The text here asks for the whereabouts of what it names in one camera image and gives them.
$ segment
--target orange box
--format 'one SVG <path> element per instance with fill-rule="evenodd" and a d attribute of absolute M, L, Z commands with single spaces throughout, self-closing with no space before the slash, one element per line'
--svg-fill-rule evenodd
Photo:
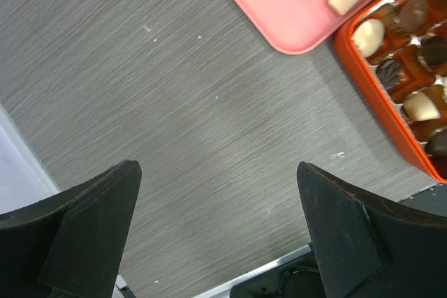
<path fill-rule="evenodd" d="M 390 91 L 386 91 L 384 89 L 380 80 L 375 74 L 375 66 L 383 61 L 383 59 L 387 57 L 394 58 L 395 56 L 396 59 L 399 59 L 399 57 L 401 59 L 402 57 L 408 57 L 408 55 L 412 53 L 412 50 L 410 49 L 411 43 L 405 47 L 408 47 L 408 49 L 400 49 L 402 48 L 402 45 L 399 44 L 405 44 L 408 43 L 408 41 L 405 38 L 392 37 L 387 44 L 390 46 L 387 49 L 390 52 L 388 55 L 386 54 L 386 50 L 384 52 L 383 48 L 382 50 L 379 48 L 378 55 L 372 55 L 368 58 L 368 60 L 366 60 L 366 58 L 364 58 L 364 56 L 358 51 L 351 38 L 355 28 L 365 18 L 375 18 L 377 13 L 379 13 L 379 10 L 387 11 L 387 8 L 383 6 L 389 6 L 390 3 L 398 8 L 398 6 L 402 4 L 402 1 L 404 0 L 377 0 L 368 5 L 368 7 L 356 14 L 338 30 L 335 34 L 334 49 L 354 81 L 357 83 L 358 88 L 368 100 L 371 108 L 383 124 L 383 127 L 388 131 L 389 136 L 393 139 L 396 147 L 399 149 L 403 157 L 412 165 L 415 165 L 431 177 L 437 179 L 438 181 L 447 183 L 447 159 L 430 158 L 430 156 L 424 152 L 424 143 L 417 141 L 416 136 L 411 130 L 411 126 L 413 126 L 414 121 L 409 120 L 402 113 L 402 94 L 411 94 L 413 91 L 417 91 L 419 89 L 423 89 L 423 87 L 426 87 L 427 85 L 434 84 L 430 79 L 430 76 L 421 75 L 419 73 L 420 69 L 413 70 L 413 72 L 416 73 L 416 77 L 419 76 L 419 78 L 412 82 L 412 87 L 405 87 L 405 79 L 402 80 L 401 78 L 402 82 L 398 85 L 402 85 L 403 83 L 403 91 L 399 88 L 399 93 L 401 96 L 399 94 L 395 94 L 394 96 L 393 93 L 390 93 Z M 423 39 L 423 36 L 431 34 L 430 29 L 433 30 L 432 26 L 434 22 L 440 24 L 443 20 L 447 19 L 447 0 L 435 0 L 433 2 L 428 1 L 428 4 L 429 13 L 427 14 L 426 20 L 431 20 L 431 22 L 426 24 L 425 27 L 421 28 L 424 32 L 416 32 L 420 40 Z M 442 29 L 439 27 L 435 29 L 445 31 L 445 27 L 446 26 L 444 24 Z M 406 66 L 407 68 L 409 67 L 410 69 L 414 69 L 412 68 L 411 60 L 407 60 Z"/>

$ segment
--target chocolate bonbon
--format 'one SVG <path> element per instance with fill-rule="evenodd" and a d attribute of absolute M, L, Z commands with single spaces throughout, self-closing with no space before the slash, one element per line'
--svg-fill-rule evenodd
<path fill-rule="evenodd" d="M 386 91 L 396 86 L 400 79 L 402 69 L 395 59 L 387 59 L 376 69 L 376 75 Z"/>
<path fill-rule="evenodd" d="M 447 157 L 447 129 L 432 136 L 425 145 L 425 152 L 433 156 Z"/>
<path fill-rule="evenodd" d="M 447 41 L 437 39 L 437 41 L 423 44 L 421 55 L 429 66 L 438 66 L 447 62 Z"/>
<path fill-rule="evenodd" d="M 424 24 L 427 11 L 426 0 L 408 0 L 399 10 L 401 28 L 407 33 L 415 33 Z"/>
<path fill-rule="evenodd" d="M 441 118 L 441 111 L 447 104 L 443 98 L 444 86 L 429 87 L 404 101 L 406 115 L 414 121 L 427 121 Z"/>
<path fill-rule="evenodd" d="M 446 39 L 442 36 L 431 36 L 422 40 L 422 45 L 431 45 L 434 43 L 445 43 Z"/>
<path fill-rule="evenodd" d="M 353 34 L 353 41 L 364 57 L 373 55 L 383 42 L 385 26 L 378 19 L 362 22 Z"/>

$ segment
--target brushed metal surface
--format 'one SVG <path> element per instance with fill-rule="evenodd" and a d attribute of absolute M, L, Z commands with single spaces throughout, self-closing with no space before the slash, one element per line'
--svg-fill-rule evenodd
<path fill-rule="evenodd" d="M 0 9 L 0 102 L 58 185 L 142 165 L 121 268 L 138 297 L 192 297 L 307 243 L 300 161 L 393 200 L 434 183 L 330 42 L 279 54 L 231 0 Z"/>

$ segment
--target chocolate truffle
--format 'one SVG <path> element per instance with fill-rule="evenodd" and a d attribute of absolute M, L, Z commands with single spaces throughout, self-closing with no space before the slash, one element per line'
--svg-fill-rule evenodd
<path fill-rule="evenodd" d="M 447 157 L 447 129 L 432 136 L 425 145 L 425 152 L 433 156 Z"/>
<path fill-rule="evenodd" d="M 400 64 L 395 59 L 387 59 L 377 67 L 377 78 L 386 91 L 391 90 L 399 82 L 400 71 Z"/>
<path fill-rule="evenodd" d="M 426 0 L 408 0 L 399 10 L 401 28 L 407 33 L 414 33 L 425 22 L 428 4 Z"/>
<path fill-rule="evenodd" d="M 447 62 L 447 41 L 425 43 L 421 47 L 421 54 L 425 63 L 429 66 L 438 66 L 445 63 Z"/>
<path fill-rule="evenodd" d="M 385 36 L 385 26 L 381 20 L 369 19 L 354 31 L 352 39 L 365 57 L 373 55 L 381 46 Z"/>

